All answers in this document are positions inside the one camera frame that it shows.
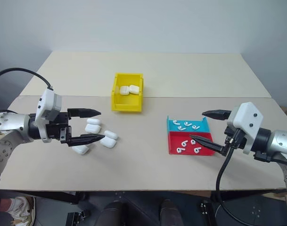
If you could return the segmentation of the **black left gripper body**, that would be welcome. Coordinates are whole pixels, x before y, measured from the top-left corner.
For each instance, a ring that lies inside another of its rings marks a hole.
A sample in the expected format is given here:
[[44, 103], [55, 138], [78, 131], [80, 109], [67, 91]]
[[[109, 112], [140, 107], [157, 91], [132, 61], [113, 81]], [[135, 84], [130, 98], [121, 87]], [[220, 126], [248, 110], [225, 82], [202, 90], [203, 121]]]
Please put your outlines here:
[[46, 125], [48, 138], [59, 140], [62, 144], [70, 144], [72, 138], [70, 119], [69, 112], [60, 112], [53, 121]]

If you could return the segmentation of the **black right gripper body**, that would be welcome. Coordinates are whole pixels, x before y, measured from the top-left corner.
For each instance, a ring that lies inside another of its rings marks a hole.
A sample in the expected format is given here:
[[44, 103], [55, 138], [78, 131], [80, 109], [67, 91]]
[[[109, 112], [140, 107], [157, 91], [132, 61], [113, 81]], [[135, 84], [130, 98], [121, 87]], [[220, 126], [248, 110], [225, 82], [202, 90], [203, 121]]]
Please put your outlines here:
[[244, 149], [246, 145], [246, 134], [243, 130], [232, 130], [230, 127], [227, 127], [224, 134], [227, 135], [225, 139], [225, 146], [223, 147], [224, 151], [228, 151], [231, 148]]

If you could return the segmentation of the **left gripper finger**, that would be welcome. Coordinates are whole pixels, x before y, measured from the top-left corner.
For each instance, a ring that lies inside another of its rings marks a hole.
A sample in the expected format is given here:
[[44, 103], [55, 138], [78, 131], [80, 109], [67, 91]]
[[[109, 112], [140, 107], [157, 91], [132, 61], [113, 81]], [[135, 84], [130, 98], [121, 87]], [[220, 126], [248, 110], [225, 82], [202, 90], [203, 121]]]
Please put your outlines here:
[[70, 134], [67, 134], [64, 138], [60, 138], [60, 143], [67, 144], [69, 147], [88, 145], [103, 139], [105, 135], [101, 134], [82, 134], [78, 137], [72, 137]]
[[101, 112], [87, 108], [68, 108], [67, 113], [69, 118], [72, 117], [91, 118], [94, 116], [101, 115]]

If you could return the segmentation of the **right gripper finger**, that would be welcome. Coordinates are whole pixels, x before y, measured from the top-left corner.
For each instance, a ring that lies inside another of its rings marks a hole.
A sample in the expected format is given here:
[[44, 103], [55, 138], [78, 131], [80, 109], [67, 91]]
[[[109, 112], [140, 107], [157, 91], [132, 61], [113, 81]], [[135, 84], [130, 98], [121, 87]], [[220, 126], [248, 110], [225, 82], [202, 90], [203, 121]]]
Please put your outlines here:
[[215, 120], [227, 120], [231, 114], [229, 110], [209, 110], [202, 113], [203, 116], [209, 117]]
[[225, 146], [219, 145], [214, 143], [213, 141], [205, 138], [205, 137], [201, 137], [201, 136], [197, 136], [197, 135], [190, 135], [190, 137], [195, 140], [196, 142], [198, 142], [200, 145], [213, 150], [219, 154], [221, 154], [222, 156], [226, 156], [228, 153], [228, 148], [226, 148]]

